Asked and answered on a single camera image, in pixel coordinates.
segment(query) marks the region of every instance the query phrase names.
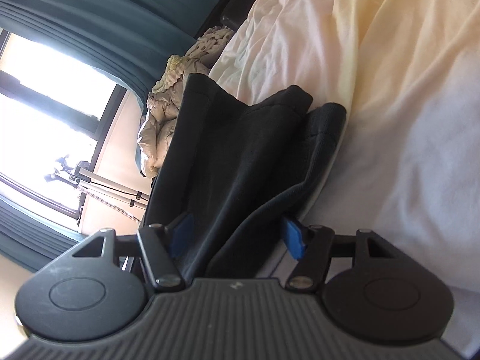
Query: white bedsheet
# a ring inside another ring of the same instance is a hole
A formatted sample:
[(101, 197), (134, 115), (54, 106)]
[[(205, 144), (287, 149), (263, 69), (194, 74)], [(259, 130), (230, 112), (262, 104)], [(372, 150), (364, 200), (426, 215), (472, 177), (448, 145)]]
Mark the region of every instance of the white bedsheet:
[(257, 0), (210, 76), (247, 104), (297, 84), (349, 110), (305, 224), (371, 228), (454, 288), (480, 347), (480, 0)]

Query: black plastic mount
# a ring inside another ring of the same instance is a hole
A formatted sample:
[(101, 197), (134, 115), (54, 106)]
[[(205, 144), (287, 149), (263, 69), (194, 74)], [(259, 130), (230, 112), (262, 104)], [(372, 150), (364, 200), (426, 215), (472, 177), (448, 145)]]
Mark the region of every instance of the black plastic mount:
[[(43, 359), (43, 350), (58, 354), (49, 359), (90, 359), (83, 355), (99, 350), (106, 360), (373, 358), (369, 351), (378, 359), (429, 359), (433, 353), (460, 359), (439, 340), (453, 298), (435, 275), (374, 232), (345, 236), (295, 225), (306, 251), (287, 291), (275, 279), (196, 279), (185, 288), (169, 256), (167, 228), (150, 225), (136, 237), (101, 230), (20, 289), (17, 316), (31, 338), (9, 359)], [(123, 269), (119, 256), (129, 256)], [(325, 283), (335, 257), (353, 257), (352, 268)], [(150, 348), (131, 349), (138, 340)], [(273, 349), (282, 340), (297, 352), (288, 349), (284, 356)], [(341, 343), (365, 352), (347, 353), (338, 349)], [(188, 354), (182, 349), (188, 347), (196, 349)], [(332, 347), (340, 351), (317, 356)], [(174, 348), (177, 356), (169, 352)], [(238, 350), (242, 356), (234, 355)]]
[[(437, 276), (372, 231), (348, 236), (322, 226), (309, 230), (288, 290), (317, 294), (335, 323), (369, 342), (398, 346), (441, 337), (454, 301)], [(325, 284), (335, 257), (353, 257), (352, 268)]]

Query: window frame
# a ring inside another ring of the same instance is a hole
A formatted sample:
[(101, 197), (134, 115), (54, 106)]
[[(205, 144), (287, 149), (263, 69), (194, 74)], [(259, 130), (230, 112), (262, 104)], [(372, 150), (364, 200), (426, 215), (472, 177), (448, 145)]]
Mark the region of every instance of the window frame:
[[(10, 32), (2, 30), (0, 32), (0, 58), (2, 57), (3, 51), (7, 45), (7, 42), (10, 37)], [(89, 116), (68, 107), (67, 105), (61, 104), (50, 97), (42, 95), (36, 91), (31, 90), (20, 84), (20, 82), (13, 76), (0, 71), (0, 93), (3, 95), (12, 98), (13, 100), (18, 100), (21, 103), (27, 104), (30, 107), (33, 107), (40, 112), (47, 113), (49, 116), (54, 117), (57, 120), (65, 122), (71, 128), (76, 131), (80, 131), (90, 138), (97, 141), (95, 145), (95, 150), (90, 161), (90, 166), (88, 170), (93, 172), (95, 166), (97, 165), (100, 152), (105, 140), (109, 133), (109, 129), (113, 123), (115, 115), (122, 103), (123, 98), (125, 97), (127, 90), (120, 85), (115, 85), (108, 102), (106, 103), (105, 110), (102, 114), (100, 120), (94, 116)], [(59, 111), (61, 115), (52, 114), (51, 110)], [(52, 199), (49, 199), (30, 188), (25, 187), (24, 185), (16, 182), (15, 180), (9, 178), (0, 172), (0, 181), (14, 190), (21, 192), (23, 195), (26, 195), (36, 202), (42, 203), (45, 206), (54, 209), (55, 211), (60, 212), (70, 218), (80, 221), (80, 216), (82, 213), (83, 205), (85, 205), (86, 195), (82, 193), (80, 195), (79, 205), (77, 210), (66, 207), (61, 203), (58, 203)]]

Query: wrinkled fabric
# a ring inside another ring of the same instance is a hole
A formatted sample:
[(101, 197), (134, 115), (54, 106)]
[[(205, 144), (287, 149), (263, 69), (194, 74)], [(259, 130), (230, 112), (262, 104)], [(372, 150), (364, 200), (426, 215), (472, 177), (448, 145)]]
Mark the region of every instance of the wrinkled fabric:
[[(210, 76), (247, 104), (296, 84), (345, 105), (304, 224), (371, 228), (480, 302), (480, 0), (257, 0)], [(470, 358), (480, 319), (456, 319)]]
[(174, 67), (174, 70), (181, 72), (175, 82), (165, 80), (162, 86), (159, 86), (162, 89), (165, 87), (168, 87), (168, 89), (160, 92), (160, 89), (157, 88), (156, 93), (149, 93), (146, 121), (140, 127), (138, 133), (137, 142), (142, 156), (142, 173), (151, 179), (157, 176), (169, 149), (171, 136), (175, 130), (175, 120), (179, 113), (189, 74), (201, 73), (207, 75), (209, 72), (209, 69), (198, 59), (181, 61)]
[(172, 146), (145, 212), (146, 225), (193, 215), (193, 238), (175, 261), (186, 281), (205, 272), (256, 208), (310, 104), (308, 93), (296, 86), (248, 107), (205, 75), (188, 80)]
[(167, 61), (165, 73), (148, 94), (147, 116), (138, 133), (141, 171), (146, 177), (154, 178), (162, 167), (175, 130), (170, 121), (178, 115), (189, 74), (208, 75), (207, 66), (213, 66), (232, 35), (228, 28), (210, 28), (185, 56), (172, 55)]

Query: curtain fold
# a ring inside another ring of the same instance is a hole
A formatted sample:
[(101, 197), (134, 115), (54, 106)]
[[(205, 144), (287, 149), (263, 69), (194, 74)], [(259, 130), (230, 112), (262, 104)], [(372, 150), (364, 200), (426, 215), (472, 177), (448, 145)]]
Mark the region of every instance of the curtain fold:
[(85, 238), (0, 195), (0, 254), (36, 272)]
[(219, 0), (0, 0), (0, 27), (73, 56), (145, 101)]

